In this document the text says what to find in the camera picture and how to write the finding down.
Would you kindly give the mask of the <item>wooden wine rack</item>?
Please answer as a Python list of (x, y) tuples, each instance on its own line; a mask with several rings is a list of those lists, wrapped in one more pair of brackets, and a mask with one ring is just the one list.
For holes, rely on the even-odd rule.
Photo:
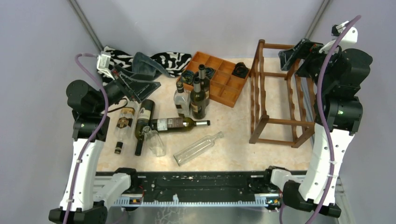
[(291, 48), (290, 45), (258, 41), (250, 77), (250, 144), (266, 143), (299, 148), (314, 134), (307, 110), (313, 108), (313, 82), (308, 80), (308, 105), (302, 79), (295, 72), (296, 60), (286, 71), (277, 68), (277, 58), (265, 53)]

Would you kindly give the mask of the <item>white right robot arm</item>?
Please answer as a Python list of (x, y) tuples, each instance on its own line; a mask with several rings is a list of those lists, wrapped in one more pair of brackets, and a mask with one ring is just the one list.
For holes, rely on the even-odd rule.
[(317, 86), (315, 140), (303, 180), (285, 168), (271, 166), (263, 187), (268, 192), (279, 189), (283, 205), (288, 207), (339, 217), (341, 208), (335, 202), (335, 185), (346, 149), (360, 126), (363, 107), (356, 93), (370, 74), (373, 59), (359, 49), (337, 47), (336, 53), (328, 56), (320, 52), (321, 48), (321, 43), (302, 39), (278, 54), (282, 70), (302, 59), (296, 74), (312, 79)]

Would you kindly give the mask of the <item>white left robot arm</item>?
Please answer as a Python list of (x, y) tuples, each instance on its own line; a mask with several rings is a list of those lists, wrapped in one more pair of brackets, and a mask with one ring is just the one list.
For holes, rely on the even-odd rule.
[(103, 224), (109, 208), (124, 193), (141, 189), (133, 168), (119, 168), (110, 180), (94, 191), (97, 164), (106, 141), (110, 118), (109, 106), (123, 97), (142, 102), (159, 86), (159, 82), (127, 75), (120, 67), (111, 71), (114, 80), (98, 90), (84, 80), (71, 82), (66, 89), (67, 104), (72, 109), (73, 160), (64, 196), (58, 208), (49, 212), (56, 224)]

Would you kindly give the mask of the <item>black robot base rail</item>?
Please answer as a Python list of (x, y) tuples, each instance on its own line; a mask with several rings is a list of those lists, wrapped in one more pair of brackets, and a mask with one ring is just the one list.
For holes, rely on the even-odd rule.
[(281, 205), (281, 193), (269, 186), (264, 171), (136, 172), (114, 206), (264, 207)]

